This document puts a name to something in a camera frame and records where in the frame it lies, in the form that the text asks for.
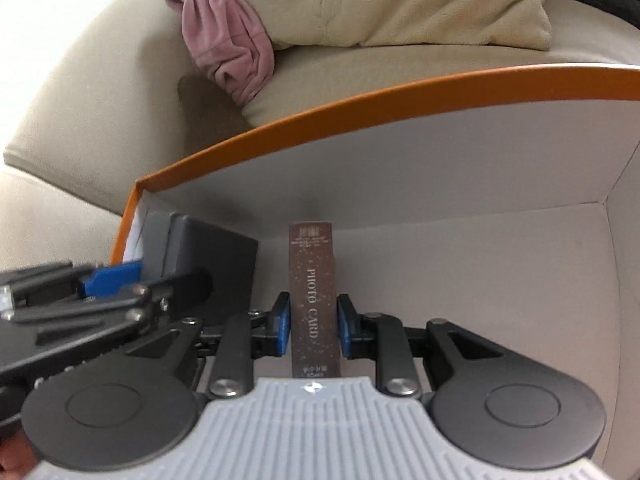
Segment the person's left hand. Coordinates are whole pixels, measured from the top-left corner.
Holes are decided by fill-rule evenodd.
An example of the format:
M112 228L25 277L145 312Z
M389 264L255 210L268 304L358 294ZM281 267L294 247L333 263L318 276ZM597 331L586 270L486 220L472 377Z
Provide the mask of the person's left hand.
M0 465L2 480L21 480L38 466L26 436L17 432L14 436L1 442Z

